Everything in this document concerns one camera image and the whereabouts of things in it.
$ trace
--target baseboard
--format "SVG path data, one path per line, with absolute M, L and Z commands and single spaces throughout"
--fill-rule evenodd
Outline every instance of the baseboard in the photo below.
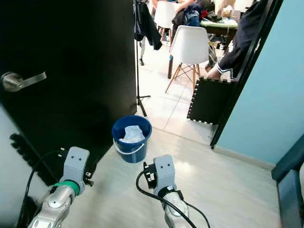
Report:
M 265 161 L 260 161 L 260 160 L 255 159 L 255 158 L 252 158 L 252 157 L 249 157 L 249 156 L 246 156 L 246 155 L 243 155 L 243 154 L 231 151 L 231 150 L 227 150 L 227 149 L 222 148 L 222 147 L 217 146 L 217 145 L 215 145 L 213 151 L 216 152 L 216 153 L 220 153 L 220 154 L 223 154 L 223 155 L 241 160 L 243 162 L 247 162 L 249 164 L 261 167 L 265 170 L 272 170 L 275 167 L 274 164 L 271 164 L 271 163 L 268 163 L 268 162 L 265 162 Z

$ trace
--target blue wall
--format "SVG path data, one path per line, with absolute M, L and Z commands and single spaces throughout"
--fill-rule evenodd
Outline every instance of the blue wall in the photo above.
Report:
M 276 164 L 304 134 L 304 0 L 285 0 L 218 146 Z

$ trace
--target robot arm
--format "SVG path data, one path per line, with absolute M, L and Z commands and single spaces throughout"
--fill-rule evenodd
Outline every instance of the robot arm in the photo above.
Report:
M 55 184 L 57 188 L 54 193 L 45 198 L 41 211 L 33 218 L 29 228 L 61 227 L 74 198 L 85 189 L 84 171 L 88 157 L 89 151 L 78 147 L 70 148 L 60 183 Z
M 154 158 L 154 163 L 143 164 L 143 171 L 148 182 L 149 189 L 154 189 L 154 195 L 162 197 L 176 206 L 181 212 L 189 217 L 189 208 L 183 201 L 181 191 L 177 191 L 175 169 L 170 155 Z M 165 221 L 170 228 L 190 228 L 188 222 L 173 208 L 162 204 L 165 212 Z

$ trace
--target bucket handle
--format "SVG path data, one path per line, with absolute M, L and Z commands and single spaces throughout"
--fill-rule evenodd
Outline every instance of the bucket handle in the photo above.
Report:
M 137 150 L 132 151 L 131 153 L 122 152 L 122 151 L 118 148 L 118 146 L 116 145 L 116 142 L 115 142 L 115 139 L 114 139 L 114 138 L 113 138 L 113 145 L 114 145 L 115 149 L 116 149 L 119 153 L 124 154 L 124 155 L 130 155 L 130 154 L 134 154 L 134 153 L 138 152 L 138 151 L 144 146 L 144 143 L 143 143 Z

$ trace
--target blue bucket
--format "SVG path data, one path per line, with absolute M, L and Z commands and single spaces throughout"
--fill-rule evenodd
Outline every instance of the blue bucket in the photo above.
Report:
M 138 125 L 145 137 L 137 143 L 124 143 L 125 127 Z M 152 133 L 150 122 L 141 116 L 129 115 L 117 120 L 112 127 L 113 144 L 120 156 L 129 163 L 142 161 L 147 154 L 148 140 Z

